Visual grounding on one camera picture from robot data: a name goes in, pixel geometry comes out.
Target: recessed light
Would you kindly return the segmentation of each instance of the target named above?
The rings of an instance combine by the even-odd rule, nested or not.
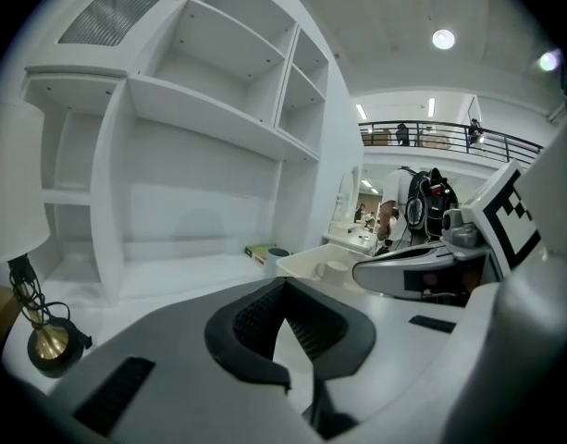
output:
[[[559,65],[559,59],[554,55],[554,53],[544,53],[540,57],[540,67],[543,70],[553,70]]]
[[[435,115],[435,97],[431,97],[429,99],[429,113],[428,113],[428,115],[430,117]]]
[[[433,33],[433,44],[439,49],[450,49],[456,43],[456,38],[449,30],[437,30]]]
[[[361,118],[363,120],[367,120],[367,115],[365,114],[364,106],[361,104],[357,104],[357,110],[359,111],[359,115],[361,116]]]

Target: person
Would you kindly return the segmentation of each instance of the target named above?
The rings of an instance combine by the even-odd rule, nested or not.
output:
[[[422,235],[412,235],[406,224],[406,204],[409,200],[409,189],[413,175],[406,169],[392,171],[384,180],[384,196],[380,207],[380,228],[377,238],[387,238],[392,242],[391,251],[420,245],[426,241]],[[398,209],[398,219],[394,227],[390,225],[394,208]]]
[[[474,146],[477,143],[482,143],[483,130],[480,128],[480,123],[476,118],[472,119],[472,129],[470,130],[470,145]]]
[[[355,217],[353,219],[354,223],[357,223],[357,221],[361,221],[361,216],[364,214],[365,212],[365,204],[359,204],[359,207],[357,208],[357,210],[355,211]]]
[[[399,146],[411,146],[411,140],[409,139],[409,129],[403,123],[400,123],[400,125],[397,127],[396,140],[398,140]]]

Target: black backpack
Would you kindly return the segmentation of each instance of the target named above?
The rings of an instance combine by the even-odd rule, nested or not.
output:
[[[413,175],[405,206],[406,225],[413,235],[438,239],[444,212],[458,207],[456,193],[436,167],[418,173],[406,166],[401,169]]]

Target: railing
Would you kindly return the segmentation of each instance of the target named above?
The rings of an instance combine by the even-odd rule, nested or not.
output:
[[[397,136],[398,126],[404,124]],[[530,165],[542,146],[491,129],[429,120],[360,123],[364,146],[416,146],[484,156],[504,163],[516,159]]]

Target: lamp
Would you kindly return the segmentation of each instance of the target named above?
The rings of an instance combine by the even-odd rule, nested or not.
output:
[[[0,263],[8,262],[14,295],[34,330],[28,341],[32,364],[58,377],[92,345],[69,320],[62,302],[45,301],[27,252],[50,235],[41,193],[44,114],[22,102],[0,103]],[[64,305],[68,318],[49,306]]]

